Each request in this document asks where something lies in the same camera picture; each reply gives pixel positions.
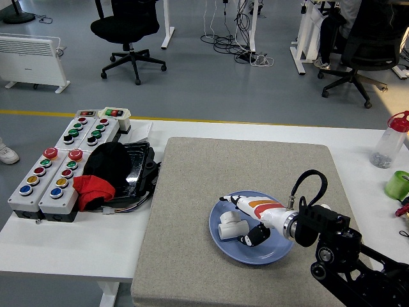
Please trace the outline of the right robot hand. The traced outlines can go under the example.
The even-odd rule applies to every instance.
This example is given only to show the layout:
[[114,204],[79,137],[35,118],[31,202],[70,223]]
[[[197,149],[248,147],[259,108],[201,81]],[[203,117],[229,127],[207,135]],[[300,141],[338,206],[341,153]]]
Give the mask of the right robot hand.
[[245,246],[255,247],[270,237],[271,229],[288,239],[287,220],[293,214],[281,203],[266,196],[229,195],[219,198],[235,205],[236,209],[243,212],[258,224],[245,235],[239,235],[237,241]]

